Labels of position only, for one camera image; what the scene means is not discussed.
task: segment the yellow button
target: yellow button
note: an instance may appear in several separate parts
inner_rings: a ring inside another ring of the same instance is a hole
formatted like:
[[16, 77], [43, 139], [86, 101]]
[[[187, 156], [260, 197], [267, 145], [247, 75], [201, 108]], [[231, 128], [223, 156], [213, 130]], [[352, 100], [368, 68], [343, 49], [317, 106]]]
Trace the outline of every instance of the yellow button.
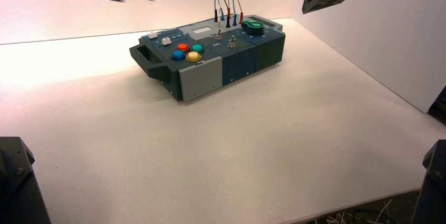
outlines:
[[190, 62], [200, 61], [201, 55], [198, 52], [189, 52], [186, 56], [186, 60]]

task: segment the display screen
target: display screen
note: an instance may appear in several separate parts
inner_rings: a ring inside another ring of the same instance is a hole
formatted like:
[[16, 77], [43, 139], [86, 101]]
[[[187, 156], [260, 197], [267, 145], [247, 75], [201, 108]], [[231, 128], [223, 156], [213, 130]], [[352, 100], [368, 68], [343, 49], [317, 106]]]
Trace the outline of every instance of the display screen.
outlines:
[[200, 34], [200, 33], [203, 33], [203, 32], [209, 31], [209, 30], [212, 30], [212, 29], [209, 27], [204, 27], [204, 28], [199, 28], [199, 29], [194, 30], [194, 33]]

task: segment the green button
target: green button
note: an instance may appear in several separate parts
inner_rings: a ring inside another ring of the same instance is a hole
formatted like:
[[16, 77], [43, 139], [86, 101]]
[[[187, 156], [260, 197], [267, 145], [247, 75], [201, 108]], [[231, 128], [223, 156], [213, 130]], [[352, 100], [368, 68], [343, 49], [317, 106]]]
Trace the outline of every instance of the green button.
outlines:
[[196, 44], [192, 46], [192, 51], [202, 54], [203, 52], [205, 52], [205, 48], [201, 44]]

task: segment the blue button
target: blue button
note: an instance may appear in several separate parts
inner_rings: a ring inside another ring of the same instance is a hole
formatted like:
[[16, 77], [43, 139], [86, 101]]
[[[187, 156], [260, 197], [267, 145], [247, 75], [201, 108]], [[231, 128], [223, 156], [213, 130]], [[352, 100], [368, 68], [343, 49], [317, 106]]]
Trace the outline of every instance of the blue button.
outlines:
[[184, 52], [182, 52], [180, 50], [176, 50], [172, 53], [172, 60], [180, 61], [180, 60], [184, 60], [185, 58], [186, 58], [186, 55], [184, 54]]

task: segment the white table surface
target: white table surface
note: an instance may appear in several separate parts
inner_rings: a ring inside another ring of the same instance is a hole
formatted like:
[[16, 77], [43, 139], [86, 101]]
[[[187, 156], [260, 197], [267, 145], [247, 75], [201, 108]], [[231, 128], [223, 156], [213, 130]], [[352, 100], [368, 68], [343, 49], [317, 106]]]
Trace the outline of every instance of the white table surface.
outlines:
[[0, 135], [53, 223], [281, 223], [421, 186], [446, 127], [291, 19], [283, 61], [190, 103], [149, 79], [142, 33], [0, 46]]

